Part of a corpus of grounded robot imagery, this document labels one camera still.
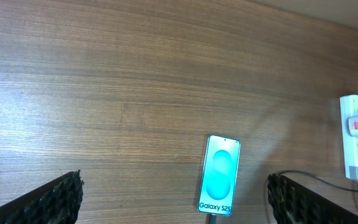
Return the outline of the smartphone with cyan screen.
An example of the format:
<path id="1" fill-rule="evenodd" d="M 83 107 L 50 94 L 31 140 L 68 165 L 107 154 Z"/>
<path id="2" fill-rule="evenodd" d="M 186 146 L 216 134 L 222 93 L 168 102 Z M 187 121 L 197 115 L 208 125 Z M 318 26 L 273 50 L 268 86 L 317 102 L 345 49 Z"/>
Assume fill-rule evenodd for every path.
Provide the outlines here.
<path id="1" fill-rule="evenodd" d="M 197 209 L 202 213 L 230 216 L 234 205 L 241 142 L 208 136 Z"/>

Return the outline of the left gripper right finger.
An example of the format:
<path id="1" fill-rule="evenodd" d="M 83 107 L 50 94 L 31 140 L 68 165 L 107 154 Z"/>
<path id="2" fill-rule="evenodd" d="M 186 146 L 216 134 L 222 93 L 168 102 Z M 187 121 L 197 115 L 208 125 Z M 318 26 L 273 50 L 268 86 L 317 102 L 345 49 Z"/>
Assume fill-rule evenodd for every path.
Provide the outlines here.
<path id="1" fill-rule="evenodd" d="M 267 177 L 267 200 L 280 224 L 358 224 L 358 215 L 284 175 Z"/>

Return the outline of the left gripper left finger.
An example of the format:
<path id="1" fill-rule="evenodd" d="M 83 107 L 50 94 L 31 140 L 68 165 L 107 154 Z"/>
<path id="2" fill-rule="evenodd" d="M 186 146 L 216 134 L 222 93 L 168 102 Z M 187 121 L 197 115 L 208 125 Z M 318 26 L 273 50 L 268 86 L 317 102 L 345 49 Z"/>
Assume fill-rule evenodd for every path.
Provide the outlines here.
<path id="1" fill-rule="evenodd" d="M 80 171 L 71 171 L 0 206 L 0 223 L 74 224 L 82 200 Z"/>

